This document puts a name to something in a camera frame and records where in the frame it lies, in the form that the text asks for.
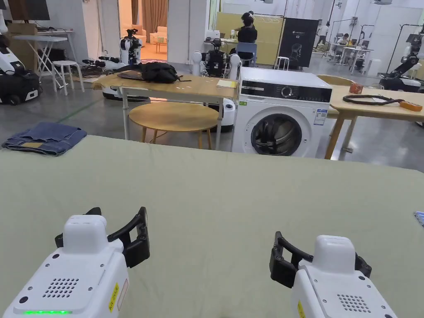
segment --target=curtain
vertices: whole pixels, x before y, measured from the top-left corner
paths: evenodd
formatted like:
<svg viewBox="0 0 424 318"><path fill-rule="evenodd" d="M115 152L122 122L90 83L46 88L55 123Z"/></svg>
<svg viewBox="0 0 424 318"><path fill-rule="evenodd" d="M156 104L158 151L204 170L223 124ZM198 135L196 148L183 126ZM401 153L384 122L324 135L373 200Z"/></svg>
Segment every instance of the curtain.
<svg viewBox="0 0 424 318"><path fill-rule="evenodd" d="M131 0L132 24L138 24L138 0Z"/></svg>
<svg viewBox="0 0 424 318"><path fill-rule="evenodd" d="M143 28L150 42L150 33L155 33L158 26L167 26L168 0L142 0Z"/></svg>

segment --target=black shirt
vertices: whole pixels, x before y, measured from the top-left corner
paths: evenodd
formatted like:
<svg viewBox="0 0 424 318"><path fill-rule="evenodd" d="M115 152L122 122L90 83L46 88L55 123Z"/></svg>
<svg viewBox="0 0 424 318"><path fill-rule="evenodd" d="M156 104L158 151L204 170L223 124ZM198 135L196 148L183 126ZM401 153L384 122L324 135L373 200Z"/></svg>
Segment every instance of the black shirt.
<svg viewBox="0 0 424 318"><path fill-rule="evenodd" d="M258 38L258 31L256 31L255 27L251 28L243 26L237 35L239 42L244 43L254 43Z"/></svg>
<svg viewBox="0 0 424 318"><path fill-rule="evenodd" d="M258 38L258 31L256 31L255 26L252 26L251 28L243 26L239 31L237 38L239 42L254 43ZM239 52L238 55L242 59L251 59L253 57L253 53L248 52Z"/></svg>

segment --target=round wooden table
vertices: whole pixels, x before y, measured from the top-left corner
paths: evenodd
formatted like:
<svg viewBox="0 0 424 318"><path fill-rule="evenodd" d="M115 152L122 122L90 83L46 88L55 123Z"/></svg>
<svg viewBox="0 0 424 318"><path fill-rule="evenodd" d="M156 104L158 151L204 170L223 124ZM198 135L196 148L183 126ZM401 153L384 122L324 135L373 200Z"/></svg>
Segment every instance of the round wooden table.
<svg viewBox="0 0 424 318"><path fill-rule="evenodd" d="M199 149L202 148L202 131L208 135L212 149L210 129L217 125L218 112L201 104L160 102L140 105L129 113L130 119L143 127L142 142L147 128L154 130L153 143L158 131L198 131Z"/></svg>

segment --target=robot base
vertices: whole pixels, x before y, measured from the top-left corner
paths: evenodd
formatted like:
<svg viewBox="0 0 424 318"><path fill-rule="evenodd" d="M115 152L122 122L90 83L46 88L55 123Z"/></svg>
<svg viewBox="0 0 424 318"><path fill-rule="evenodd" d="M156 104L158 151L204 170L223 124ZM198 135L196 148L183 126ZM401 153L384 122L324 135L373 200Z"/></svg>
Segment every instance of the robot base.
<svg viewBox="0 0 424 318"><path fill-rule="evenodd" d="M113 90L111 88L103 88L103 96L109 100L118 100L122 102L122 97L119 97L116 90ZM150 98L144 96L129 95L128 101L134 103L150 103Z"/></svg>
<svg viewBox="0 0 424 318"><path fill-rule="evenodd" d="M219 111L219 105L217 104L209 104L209 107L216 111ZM224 114L222 117L221 132L225 133L225 132L230 132L233 130L235 112L236 112L236 107L234 103L231 100L224 98ZM216 129L217 128L214 127L211 129L211 131L215 132Z"/></svg>
<svg viewBox="0 0 424 318"><path fill-rule="evenodd" d="M0 103L18 105L42 93L39 77L35 73L23 76L0 75Z"/></svg>
<svg viewBox="0 0 424 318"><path fill-rule="evenodd" d="M421 87L421 83L410 78L383 78L380 80L380 89L390 91L404 91L417 93Z"/></svg>

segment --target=yellow notepad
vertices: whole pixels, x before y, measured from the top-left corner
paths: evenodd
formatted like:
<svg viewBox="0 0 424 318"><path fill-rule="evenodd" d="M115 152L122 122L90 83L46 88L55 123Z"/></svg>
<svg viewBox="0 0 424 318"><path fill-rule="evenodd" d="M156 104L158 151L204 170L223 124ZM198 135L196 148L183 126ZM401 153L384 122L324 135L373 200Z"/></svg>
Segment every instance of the yellow notepad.
<svg viewBox="0 0 424 318"><path fill-rule="evenodd" d="M217 87L229 87L229 88L236 88L237 83L233 81L224 81L219 80L218 84L216 84Z"/></svg>

